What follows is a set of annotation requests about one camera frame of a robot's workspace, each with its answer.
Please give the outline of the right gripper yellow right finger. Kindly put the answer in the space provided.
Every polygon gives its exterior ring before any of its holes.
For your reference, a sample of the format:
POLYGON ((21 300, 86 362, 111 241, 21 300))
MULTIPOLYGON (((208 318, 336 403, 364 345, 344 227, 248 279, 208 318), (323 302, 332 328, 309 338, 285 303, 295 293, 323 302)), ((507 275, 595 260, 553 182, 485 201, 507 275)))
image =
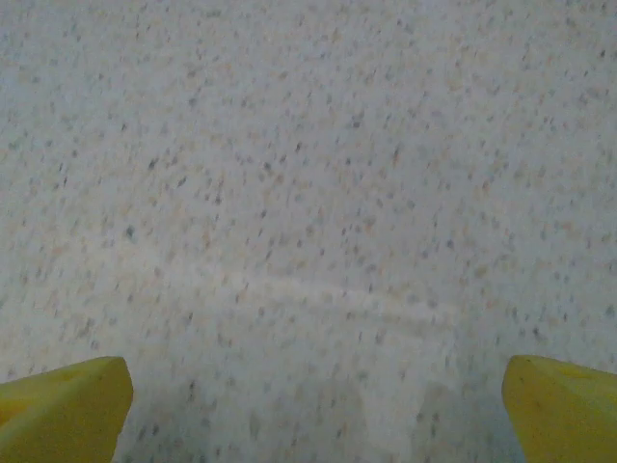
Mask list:
POLYGON ((614 373, 516 355, 501 394, 527 462, 615 463, 614 373))

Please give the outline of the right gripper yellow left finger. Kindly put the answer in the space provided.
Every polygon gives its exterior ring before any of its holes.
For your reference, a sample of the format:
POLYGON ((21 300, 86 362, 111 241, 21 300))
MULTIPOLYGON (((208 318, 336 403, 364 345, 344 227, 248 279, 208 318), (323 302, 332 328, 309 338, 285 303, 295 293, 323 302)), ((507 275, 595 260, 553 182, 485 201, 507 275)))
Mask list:
POLYGON ((131 407, 122 357, 99 357, 1 385, 2 463, 108 463, 131 407))

